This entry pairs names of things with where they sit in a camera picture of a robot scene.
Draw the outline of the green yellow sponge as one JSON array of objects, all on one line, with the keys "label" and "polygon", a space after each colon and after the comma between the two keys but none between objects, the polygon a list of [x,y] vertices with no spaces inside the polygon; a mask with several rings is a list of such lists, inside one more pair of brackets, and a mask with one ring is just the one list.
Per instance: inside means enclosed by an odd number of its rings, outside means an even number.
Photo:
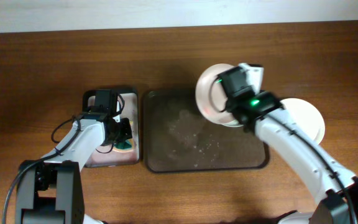
[{"label": "green yellow sponge", "polygon": [[132,127],[131,122],[128,118],[123,118],[116,126],[114,132],[114,143],[113,146],[118,150],[130,150],[132,148]]}]

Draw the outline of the pink plate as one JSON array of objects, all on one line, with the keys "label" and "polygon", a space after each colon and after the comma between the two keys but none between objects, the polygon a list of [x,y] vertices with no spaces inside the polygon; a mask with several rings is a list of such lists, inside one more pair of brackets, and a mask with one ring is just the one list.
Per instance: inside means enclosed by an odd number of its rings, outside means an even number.
[{"label": "pink plate", "polygon": [[195,99],[200,113],[214,124],[236,120],[231,113],[222,111],[226,105],[227,96],[220,84],[215,83],[218,74],[234,67],[219,63],[207,68],[199,77],[195,88]]}]

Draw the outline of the cream white plate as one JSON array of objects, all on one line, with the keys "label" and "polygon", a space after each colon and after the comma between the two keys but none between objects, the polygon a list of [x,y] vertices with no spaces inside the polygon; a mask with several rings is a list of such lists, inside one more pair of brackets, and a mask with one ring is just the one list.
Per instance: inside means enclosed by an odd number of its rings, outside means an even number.
[{"label": "cream white plate", "polygon": [[325,123],[322,114],[311,103],[299,98],[285,98],[281,101],[294,122],[317,144],[325,134]]}]

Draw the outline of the pale green plate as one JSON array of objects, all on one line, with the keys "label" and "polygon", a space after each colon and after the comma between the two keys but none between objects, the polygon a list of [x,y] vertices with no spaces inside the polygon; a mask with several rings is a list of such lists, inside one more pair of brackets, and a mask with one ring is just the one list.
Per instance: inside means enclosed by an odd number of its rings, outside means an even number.
[{"label": "pale green plate", "polygon": [[223,126],[227,126],[230,128],[238,128],[238,127],[241,127],[242,124],[240,122],[238,122],[237,120],[233,120],[231,122],[224,123]]}]

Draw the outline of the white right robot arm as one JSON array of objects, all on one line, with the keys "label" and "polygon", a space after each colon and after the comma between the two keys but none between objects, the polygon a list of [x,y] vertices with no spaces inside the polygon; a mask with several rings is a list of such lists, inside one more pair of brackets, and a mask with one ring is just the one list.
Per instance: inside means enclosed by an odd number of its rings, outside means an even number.
[{"label": "white right robot arm", "polygon": [[358,223],[358,177],[310,139],[275,95],[230,97],[226,109],[276,150],[317,204],[313,212],[288,212],[279,223]]}]

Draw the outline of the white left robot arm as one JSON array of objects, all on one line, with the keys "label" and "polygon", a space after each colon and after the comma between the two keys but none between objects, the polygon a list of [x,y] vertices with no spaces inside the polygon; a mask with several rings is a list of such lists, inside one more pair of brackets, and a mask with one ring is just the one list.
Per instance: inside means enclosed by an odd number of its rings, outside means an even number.
[{"label": "white left robot arm", "polygon": [[75,116],[72,129],[48,154],[24,161],[11,184],[16,223],[97,223],[85,212],[81,170],[99,146],[132,137],[127,118]]}]

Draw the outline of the black soapy water tray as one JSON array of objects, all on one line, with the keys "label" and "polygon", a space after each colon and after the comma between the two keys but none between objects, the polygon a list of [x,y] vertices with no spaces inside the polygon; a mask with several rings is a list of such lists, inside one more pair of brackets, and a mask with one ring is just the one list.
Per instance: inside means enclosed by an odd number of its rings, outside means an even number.
[{"label": "black soapy water tray", "polygon": [[[123,87],[110,89],[117,93],[117,111],[112,115],[112,119],[120,122],[122,118],[129,118],[132,127],[132,148],[130,150],[118,150],[113,144],[98,146],[89,159],[85,167],[111,167],[136,164],[140,158],[139,144],[139,115],[138,115],[138,94],[133,88]],[[90,90],[83,95],[84,112],[92,112],[96,90]]]}]

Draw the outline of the dark brown serving tray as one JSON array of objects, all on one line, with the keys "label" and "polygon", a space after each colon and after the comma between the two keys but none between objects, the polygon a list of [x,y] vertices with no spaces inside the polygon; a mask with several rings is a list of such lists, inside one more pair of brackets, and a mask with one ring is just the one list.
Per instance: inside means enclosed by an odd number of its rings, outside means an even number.
[{"label": "dark brown serving tray", "polygon": [[268,146],[252,133],[205,119],[192,89],[150,91],[142,109],[143,158],[151,172],[262,169],[269,163]]}]

